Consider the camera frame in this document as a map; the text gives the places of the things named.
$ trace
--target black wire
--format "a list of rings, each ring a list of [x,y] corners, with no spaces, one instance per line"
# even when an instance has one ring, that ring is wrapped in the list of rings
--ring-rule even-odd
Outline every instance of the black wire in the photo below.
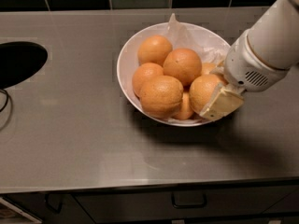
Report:
[[[7,103],[8,103],[8,98],[9,98],[9,94],[6,90],[3,90],[3,89],[0,89],[0,92],[2,92],[4,95],[7,96],[7,99],[6,99],[6,102],[3,104],[3,106],[0,108],[0,112],[2,112],[6,106],[7,106]]]

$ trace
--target white robotic arm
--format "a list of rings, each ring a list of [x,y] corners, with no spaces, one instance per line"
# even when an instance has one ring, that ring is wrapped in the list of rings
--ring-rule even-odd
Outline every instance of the white robotic arm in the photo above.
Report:
[[[200,116],[217,120],[232,113],[244,103],[242,91],[266,90],[297,63],[299,0],[277,0],[231,46],[221,69],[229,84],[219,84]]]

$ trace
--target bowl rim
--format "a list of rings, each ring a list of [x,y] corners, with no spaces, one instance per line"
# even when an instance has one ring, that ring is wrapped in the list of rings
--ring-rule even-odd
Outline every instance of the bowl rim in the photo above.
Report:
[[[125,51],[125,48],[128,46],[128,44],[130,42],[132,42],[132,40],[134,40],[136,37],[138,37],[141,33],[144,33],[145,31],[147,30],[150,30],[154,27],[157,27],[157,26],[163,26],[163,25],[167,25],[169,22],[162,22],[162,23],[157,23],[157,24],[154,24],[154,25],[151,25],[149,27],[146,27],[142,30],[140,30],[139,32],[135,33],[134,35],[132,35],[127,41],[126,43],[122,46],[121,48],[121,52],[119,54],[119,57],[118,57],[118,61],[117,61],[117,78],[118,78],[118,82],[121,86],[121,91],[122,93],[124,93],[124,95],[126,96],[126,98],[130,101],[130,103],[138,110],[140,111],[143,115],[149,117],[150,119],[154,119],[160,123],[163,123],[163,124],[167,124],[167,125],[171,125],[171,126],[177,126],[177,127],[196,127],[196,126],[202,126],[202,125],[205,125],[205,124],[208,124],[208,123],[211,123],[213,121],[211,120],[207,120],[205,122],[195,122],[195,123],[173,123],[173,122],[169,122],[167,120],[163,120],[163,119],[156,119],[155,117],[152,117],[148,114],[146,114],[145,112],[143,112],[143,110],[138,107],[135,102],[131,99],[131,97],[124,91],[125,88],[122,86],[121,84],[121,75],[120,75],[120,57],[122,56],[122,54],[124,53]],[[196,24],[192,24],[192,23],[187,23],[187,22],[181,22],[181,24],[183,25],[187,25],[187,26],[193,26],[193,27],[197,27],[197,28],[200,28],[201,30],[206,30],[207,32],[213,34],[214,36],[217,36],[218,38],[220,38],[222,40],[222,42],[224,42],[225,45],[231,47],[227,41],[225,41],[221,36],[215,34],[214,32],[208,30],[207,28],[205,27],[202,27],[202,26],[199,26],[199,25],[196,25]]]

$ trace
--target white bowl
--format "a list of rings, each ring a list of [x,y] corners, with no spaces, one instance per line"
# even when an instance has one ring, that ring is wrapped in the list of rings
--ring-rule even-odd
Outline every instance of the white bowl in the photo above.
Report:
[[[192,38],[194,38],[195,41],[198,41],[198,45],[203,48],[220,49],[226,52],[230,48],[230,45],[225,40],[206,28],[183,22],[181,24],[183,24],[187,28],[188,32],[192,35]],[[144,115],[158,122],[180,127],[192,127],[207,124],[210,121],[201,119],[199,117],[198,119],[188,120],[156,119],[154,117],[151,117],[143,112],[141,104],[134,94],[132,87],[132,76],[136,68],[139,66],[137,59],[138,48],[140,44],[149,36],[165,35],[167,31],[167,25],[168,22],[150,26],[133,35],[123,46],[117,64],[117,76],[118,81],[121,85],[121,89],[127,99],[136,109],[138,109]]]

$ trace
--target countertop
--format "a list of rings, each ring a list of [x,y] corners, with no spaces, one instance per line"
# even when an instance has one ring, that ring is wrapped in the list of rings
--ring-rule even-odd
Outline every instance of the countertop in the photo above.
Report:
[[[50,57],[7,89],[0,113],[0,193],[299,177],[299,66],[233,115],[193,128],[141,115],[116,76],[124,43],[174,12],[232,44],[266,7],[0,13],[0,43]]]

